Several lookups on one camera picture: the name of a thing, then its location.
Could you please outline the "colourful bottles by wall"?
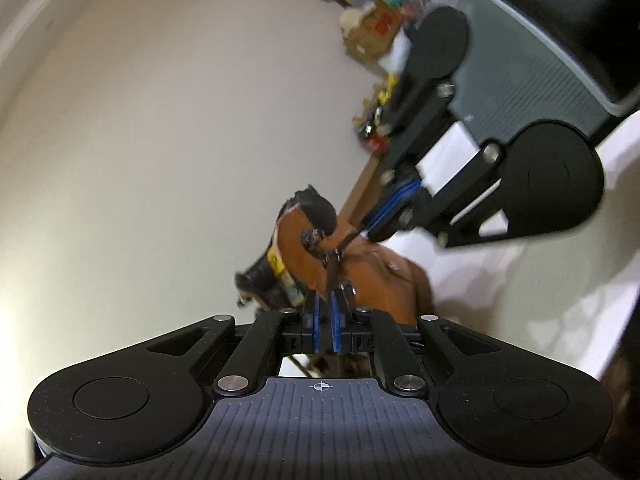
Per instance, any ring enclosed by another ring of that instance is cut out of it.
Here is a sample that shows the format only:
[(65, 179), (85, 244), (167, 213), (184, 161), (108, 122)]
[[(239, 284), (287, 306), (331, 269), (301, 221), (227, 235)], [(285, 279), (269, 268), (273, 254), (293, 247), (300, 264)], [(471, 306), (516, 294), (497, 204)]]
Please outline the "colourful bottles by wall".
[(390, 147), (387, 128), (383, 125), (383, 108), (392, 97), (398, 77), (388, 75), (373, 86), (373, 96), (362, 101), (362, 114), (352, 118), (352, 126), (361, 144), (375, 155), (384, 155)]

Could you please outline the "cardboard box clutter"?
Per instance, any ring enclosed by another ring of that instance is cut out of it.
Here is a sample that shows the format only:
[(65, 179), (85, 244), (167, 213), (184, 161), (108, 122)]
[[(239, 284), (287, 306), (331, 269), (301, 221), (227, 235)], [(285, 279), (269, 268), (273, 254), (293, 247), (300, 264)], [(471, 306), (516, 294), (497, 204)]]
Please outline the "cardboard box clutter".
[(382, 0), (351, 6), (338, 19), (346, 53), (358, 63), (386, 74), (399, 75), (405, 68), (411, 40), (398, 8)]

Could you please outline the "dark brown shoelace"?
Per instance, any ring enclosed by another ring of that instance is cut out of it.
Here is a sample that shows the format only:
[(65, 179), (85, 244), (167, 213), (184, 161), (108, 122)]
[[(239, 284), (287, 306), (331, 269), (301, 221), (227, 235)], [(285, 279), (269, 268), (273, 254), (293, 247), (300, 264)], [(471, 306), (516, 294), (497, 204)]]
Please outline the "dark brown shoelace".
[(352, 284), (347, 278), (343, 278), (343, 263), (346, 259), (346, 247), (354, 238), (354, 234), (349, 234), (335, 248), (324, 249), (320, 246), (324, 240), (321, 230), (303, 230), (302, 234), (303, 248), (318, 259), (326, 271), (326, 284), (307, 288), (307, 292), (315, 290), (320, 294), (320, 351), (309, 358), (307, 370), (316, 370), (321, 377), (354, 378), (358, 375), (356, 354), (348, 347), (348, 352), (345, 353), (332, 351), (329, 320), (329, 291), (336, 289), (338, 284)]

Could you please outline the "brown leather boot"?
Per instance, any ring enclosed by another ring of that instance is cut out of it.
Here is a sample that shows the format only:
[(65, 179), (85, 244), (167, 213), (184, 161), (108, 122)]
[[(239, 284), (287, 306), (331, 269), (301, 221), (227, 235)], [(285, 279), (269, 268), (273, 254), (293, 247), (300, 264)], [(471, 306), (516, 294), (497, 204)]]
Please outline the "brown leather boot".
[(367, 240), (311, 185), (281, 207), (266, 250), (234, 276), (239, 306), (256, 312), (303, 307), (308, 292), (328, 296), (329, 258), (337, 256), (337, 281), (354, 286), (354, 303), (416, 324), (435, 312), (430, 280), (413, 261)]

